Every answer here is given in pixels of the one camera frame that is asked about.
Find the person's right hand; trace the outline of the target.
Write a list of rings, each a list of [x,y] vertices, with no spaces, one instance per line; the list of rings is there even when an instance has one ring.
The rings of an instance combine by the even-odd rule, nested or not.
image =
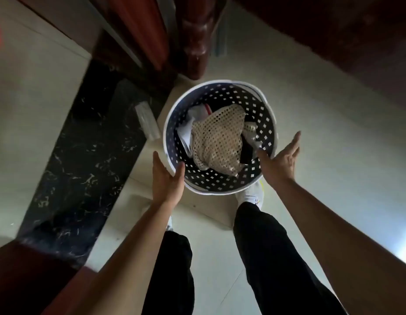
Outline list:
[[[300,153],[301,131],[296,132],[292,141],[273,159],[273,172],[262,172],[267,183],[276,190],[284,181],[295,180],[295,163]]]

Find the person's left hand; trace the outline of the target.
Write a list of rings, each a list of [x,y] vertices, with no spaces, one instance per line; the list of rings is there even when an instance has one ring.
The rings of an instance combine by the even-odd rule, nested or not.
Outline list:
[[[153,152],[153,202],[159,205],[166,205],[171,210],[179,203],[184,188],[177,188],[174,182],[174,175],[161,162],[158,152]]]

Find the dark red wooden post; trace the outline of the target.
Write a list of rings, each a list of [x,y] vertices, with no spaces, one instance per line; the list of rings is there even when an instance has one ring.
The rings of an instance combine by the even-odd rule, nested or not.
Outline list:
[[[175,63],[179,72],[191,80],[206,70],[212,35],[228,0],[174,0],[179,49]]]

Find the dark wooden furniture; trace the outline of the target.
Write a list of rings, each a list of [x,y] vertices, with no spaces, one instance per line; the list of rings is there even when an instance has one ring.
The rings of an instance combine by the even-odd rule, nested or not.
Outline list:
[[[406,110],[406,0],[235,0]]]

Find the black garment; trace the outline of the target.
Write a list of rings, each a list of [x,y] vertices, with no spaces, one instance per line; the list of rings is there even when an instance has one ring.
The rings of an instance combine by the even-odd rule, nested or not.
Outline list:
[[[262,142],[257,141],[255,136],[241,134],[242,149],[240,152],[240,164],[248,165],[257,156],[257,150],[262,147]]]

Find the white plastic strip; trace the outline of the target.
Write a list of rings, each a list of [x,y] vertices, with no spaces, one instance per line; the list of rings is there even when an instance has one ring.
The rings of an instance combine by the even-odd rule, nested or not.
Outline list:
[[[141,101],[135,105],[140,127],[149,141],[160,139],[160,130],[148,101]]]

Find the red-brown wooden door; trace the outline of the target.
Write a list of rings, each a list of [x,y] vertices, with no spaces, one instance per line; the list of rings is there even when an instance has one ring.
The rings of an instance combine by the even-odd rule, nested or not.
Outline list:
[[[96,275],[11,241],[0,247],[0,315],[69,315]]]

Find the white right shoe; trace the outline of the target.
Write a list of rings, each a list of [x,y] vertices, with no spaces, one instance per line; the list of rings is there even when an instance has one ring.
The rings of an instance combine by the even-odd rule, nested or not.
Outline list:
[[[235,198],[237,200],[237,207],[240,207],[242,204],[249,203],[257,206],[258,209],[261,210],[264,199],[263,183],[258,181],[245,190],[237,192],[235,194]]]

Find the beige mesh garment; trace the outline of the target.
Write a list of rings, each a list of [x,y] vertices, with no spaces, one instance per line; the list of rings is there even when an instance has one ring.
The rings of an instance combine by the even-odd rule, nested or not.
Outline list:
[[[213,169],[235,177],[243,169],[240,159],[245,116],[241,106],[232,104],[193,122],[192,159],[200,171]]]

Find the black trousers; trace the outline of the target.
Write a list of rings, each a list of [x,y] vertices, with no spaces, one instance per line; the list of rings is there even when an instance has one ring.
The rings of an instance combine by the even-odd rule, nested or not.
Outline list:
[[[272,215],[243,202],[237,209],[233,234],[262,315],[347,315]],[[142,315],[192,315],[192,256],[187,237],[165,231]]]

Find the person's left forearm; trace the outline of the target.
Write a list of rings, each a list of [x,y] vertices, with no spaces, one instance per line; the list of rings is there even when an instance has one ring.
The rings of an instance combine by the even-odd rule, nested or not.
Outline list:
[[[41,315],[140,315],[173,208],[153,203],[101,270],[81,267]]]

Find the person's right forearm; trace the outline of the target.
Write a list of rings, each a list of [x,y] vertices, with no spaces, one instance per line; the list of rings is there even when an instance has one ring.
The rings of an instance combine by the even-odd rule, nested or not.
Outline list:
[[[268,179],[349,315],[406,315],[406,264],[293,179]]]

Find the white perforated laundry basket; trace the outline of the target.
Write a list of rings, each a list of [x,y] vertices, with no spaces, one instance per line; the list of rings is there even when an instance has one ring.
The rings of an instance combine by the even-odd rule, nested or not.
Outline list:
[[[214,169],[198,169],[192,159],[186,156],[180,143],[177,127],[186,119],[187,110],[205,99],[220,97],[223,101],[238,103],[252,116],[256,123],[256,138],[261,148],[273,158],[278,144],[277,122],[266,96],[255,85],[237,80],[209,80],[186,90],[175,99],[163,127],[164,152],[171,169],[185,163],[185,184],[194,193],[200,195],[231,195],[240,192],[259,181],[263,174],[259,159],[246,165],[236,178],[219,173]]]

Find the white garment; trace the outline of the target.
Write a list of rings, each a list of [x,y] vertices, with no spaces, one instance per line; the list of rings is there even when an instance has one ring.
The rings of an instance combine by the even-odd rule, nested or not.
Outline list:
[[[185,150],[185,154],[191,158],[191,137],[192,126],[196,121],[203,121],[212,114],[211,107],[208,104],[199,104],[188,109],[185,121],[177,128],[179,141]]]

